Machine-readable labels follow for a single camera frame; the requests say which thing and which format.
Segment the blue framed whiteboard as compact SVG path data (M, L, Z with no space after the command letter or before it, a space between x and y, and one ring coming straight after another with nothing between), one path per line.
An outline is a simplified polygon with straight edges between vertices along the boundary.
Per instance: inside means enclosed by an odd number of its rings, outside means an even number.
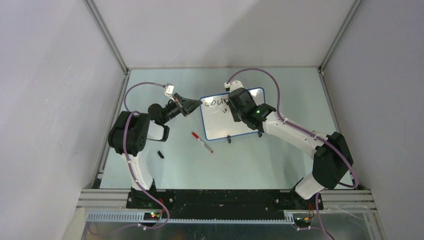
M229 93L203 96L199 100L205 138L208 141L257 133L243 122L235 122L227 105Z

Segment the black marker cap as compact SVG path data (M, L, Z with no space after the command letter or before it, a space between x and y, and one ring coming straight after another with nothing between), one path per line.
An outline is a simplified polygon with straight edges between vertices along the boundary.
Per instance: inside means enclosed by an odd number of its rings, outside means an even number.
M158 151L158 152L157 152L157 154L159 155L159 157L160 157L161 159L164 159L164 158L165 158L161 151Z

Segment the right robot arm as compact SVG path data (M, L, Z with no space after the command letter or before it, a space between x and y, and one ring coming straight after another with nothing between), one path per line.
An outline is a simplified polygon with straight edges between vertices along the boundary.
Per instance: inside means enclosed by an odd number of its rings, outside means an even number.
M311 197L324 190L334 189L343 176L352 170L352 158L343 135L331 135L307 130L266 104L257 105L252 94L243 87L229 87L227 105L233 120L242 122L251 130L285 140L302 150L313 161L312 171L292 189L291 204L304 209Z

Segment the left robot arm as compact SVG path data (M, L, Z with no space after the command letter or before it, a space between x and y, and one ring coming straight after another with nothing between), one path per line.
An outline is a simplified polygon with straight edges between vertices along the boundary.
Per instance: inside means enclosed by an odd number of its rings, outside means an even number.
M178 115L186 117L201 105L200 100L175 93L165 106L154 103L146 113L122 111L109 131L108 145L126 161L132 178L131 187L143 190L138 201L145 208L156 206L158 194L150 190L154 178L141 152L148 140L166 142L170 132L167 122Z

